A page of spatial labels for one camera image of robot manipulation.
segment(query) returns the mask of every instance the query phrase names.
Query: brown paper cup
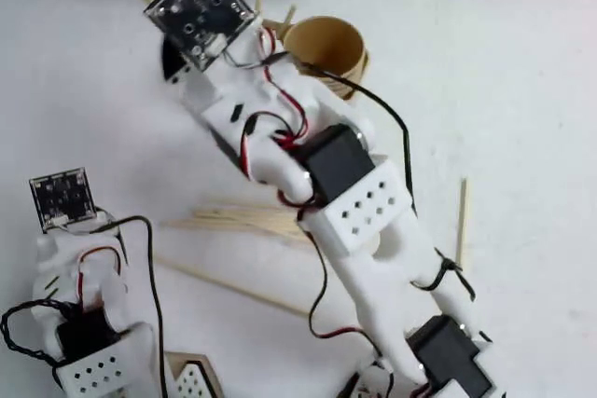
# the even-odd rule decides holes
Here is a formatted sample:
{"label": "brown paper cup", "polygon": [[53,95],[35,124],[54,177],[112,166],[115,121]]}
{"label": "brown paper cup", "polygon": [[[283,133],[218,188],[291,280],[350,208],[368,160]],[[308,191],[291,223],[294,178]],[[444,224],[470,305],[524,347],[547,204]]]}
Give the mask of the brown paper cup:
{"label": "brown paper cup", "polygon": [[[367,63],[361,34],[350,23],[328,16],[308,18],[290,27],[284,36],[284,47],[300,61],[314,64],[354,83],[360,82]],[[341,98],[348,99],[353,93],[351,88],[331,78],[315,77]]]}

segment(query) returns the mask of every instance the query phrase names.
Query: circuit board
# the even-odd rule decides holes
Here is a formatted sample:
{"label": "circuit board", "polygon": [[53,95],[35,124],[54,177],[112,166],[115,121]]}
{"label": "circuit board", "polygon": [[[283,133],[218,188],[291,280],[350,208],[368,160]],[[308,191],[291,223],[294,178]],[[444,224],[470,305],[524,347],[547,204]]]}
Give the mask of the circuit board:
{"label": "circuit board", "polygon": [[96,216],[84,168],[29,181],[39,223],[44,232]]}
{"label": "circuit board", "polygon": [[255,19],[244,0],[154,0],[145,14],[201,71]]}

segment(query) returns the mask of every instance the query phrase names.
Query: hole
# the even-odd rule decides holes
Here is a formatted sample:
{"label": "hole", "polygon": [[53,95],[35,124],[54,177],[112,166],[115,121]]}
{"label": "hole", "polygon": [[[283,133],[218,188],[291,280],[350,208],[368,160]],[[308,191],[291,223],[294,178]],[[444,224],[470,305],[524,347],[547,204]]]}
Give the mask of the hole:
{"label": "hole", "polygon": [[243,108],[244,108],[244,104],[242,104],[242,103],[234,106],[234,109],[232,109],[232,115],[230,116],[230,121],[232,123],[236,123],[237,121],[239,121],[239,118],[241,117],[241,114],[243,113]]}

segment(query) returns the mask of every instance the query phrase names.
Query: white table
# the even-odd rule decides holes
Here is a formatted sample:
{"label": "white table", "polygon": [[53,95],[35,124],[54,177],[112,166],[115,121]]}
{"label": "white table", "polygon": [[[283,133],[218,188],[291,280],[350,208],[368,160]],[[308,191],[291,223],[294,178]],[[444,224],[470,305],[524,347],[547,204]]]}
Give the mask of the white table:
{"label": "white table", "polygon": [[[510,362],[513,396],[590,394],[597,0],[265,0],[267,14],[282,17],[290,2],[299,18],[337,15],[365,37],[364,83],[410,126],[420,216],[448,254],[459,179],[470,178],[469,278]],[[85,166],[100,205],[155,222],[205,198],[271,200],[267,188],[246,190],[172,100],[176,88],[160,80],[160,33],[138,0],[0,5],[2,311],[30,297],[39,231],[31,177]],[[399,158],[392,121],[366,100],[357,107]],[[245,256],[269,272],[285,262],[275,240],[264,243],[269,256],[236,257],[229,251],[248,237],[157,233],[158,251],[187,249],[207,267],[242,272]],[[154,322],[145,236],[132,227],[126,238],[135,311]],[[306,282],[316,290],[313,266]],[[167,350],[208,354],[227,396],[332,396],[368,352],[358,337],[318,341],[299,317],[170,270],[158,268],[157,280]],[[183,303],[183,290],[192,300]],[[19,341],[39,346],[30,316],[13,326]],[[43,364],[4,344],[0,364],[0,395],[61,396]]]}

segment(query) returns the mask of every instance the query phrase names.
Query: perforated white bracket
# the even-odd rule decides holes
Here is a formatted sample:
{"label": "perforated white bracket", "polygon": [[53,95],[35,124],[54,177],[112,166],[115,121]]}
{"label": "perforated white bracket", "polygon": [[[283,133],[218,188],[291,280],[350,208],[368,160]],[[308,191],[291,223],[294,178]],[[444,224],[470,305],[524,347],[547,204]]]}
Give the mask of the perforated white bracket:
{"label": "perforated white bracket", "polygon": [[203,372],[196,364],[187,364],[176,380],[178,398],[214,398]]}
{"label": "perforated white bracket", "polygon": [[328,249],[346,256],[379,234],[412,203],[394,162],[384,160],[372,172],[304,223]]}
{"label": "perforated white bracket", "polygon": [[151,377],[153,346],[151,327],[141,323],[116,344],[59,368],[57,373],[66,396],[99,398],[137,382],[144,382],[143,389],[153,390],[155,395],[151,396],[158,396],[155,384],[147,381]]}

